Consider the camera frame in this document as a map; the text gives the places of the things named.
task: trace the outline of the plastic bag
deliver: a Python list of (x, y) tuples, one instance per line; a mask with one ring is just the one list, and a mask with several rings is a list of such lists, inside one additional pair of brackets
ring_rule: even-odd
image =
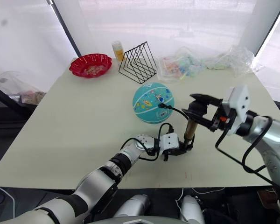
[(38, 105), (45, 93), (21, 81), (18, 71), (6, 71), (0, 74), (0, 90), (10, 97), (20, 96), (20, 103)]
[(205, 69), (201, 59), (188, 48), (180, 48), (174, 55), (158, 58), (159, 80), (174, 82), (183, 79), (185, 76), (195, 77)]
[(243, 76), (259, 70), (254, 54), (245, 47), (235, 45), (216, 57), (202, 59), (202, 63), (210, 70), (231, 68), (235, 76)]

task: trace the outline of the black metal file holder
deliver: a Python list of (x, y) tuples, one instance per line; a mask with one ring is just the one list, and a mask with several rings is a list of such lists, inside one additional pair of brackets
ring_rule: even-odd
[(157, 73), (157, 65), (147, 42), (125, 52), (119, 72), (139, 84)]

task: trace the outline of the yellow label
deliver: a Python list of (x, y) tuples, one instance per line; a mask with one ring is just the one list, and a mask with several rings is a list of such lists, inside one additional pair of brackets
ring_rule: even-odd
[(122, 50), (116, 50), (115, 51), (116, 55), (117, 55), (117, 60), (119, 62), (121, 62), (122, 60), (124, 60), (124, 54)]

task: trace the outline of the floor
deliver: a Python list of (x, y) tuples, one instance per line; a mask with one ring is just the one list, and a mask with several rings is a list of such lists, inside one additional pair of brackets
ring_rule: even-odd
[[(17, 124), (13, 128), (0, 127), (0, 159), (21, 130)], [(48, 192), (41, 189), (16, 189), (4, 188), (15, 199), (15, 216), (35, 208), (36, 206), (69, 192)], [(215, 217), (218, 212), (237, 220), (238, 224), (271, 224), (275, 223), (278, 213), (274, 210), (266, 210), (259, 200), (257, 189), (254, 188), (225, 188), (219, 192), (204, 194), (213, 189), (195, 189), (203, 194), (197, 194), (192, 189), (185, 189), (184, 195), (198, 196), (202, 201), (202, 208), (206, 209), (206, 224), (216, 224)], [(175, 199), (179, 198), (182, 189), (120, 189), (114, 196), (108, 208), (102, 214), (96, 214), (94, 220), (111, 218), (120, 205), (136, 194), (149, 196), (152, 206), (148, 215), (179, 217), (179, 210)], [(4, 192), (0, 190), (0, 221), (11, 219), (13, 216), (13, 202)]]

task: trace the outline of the red bowl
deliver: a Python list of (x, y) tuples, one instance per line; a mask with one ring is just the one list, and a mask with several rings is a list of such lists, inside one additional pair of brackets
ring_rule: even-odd
[(94, 78), (105, 74), (112, 65), (112, 59), (103, 54), (84, 55), (70, 64), (75, 76)]

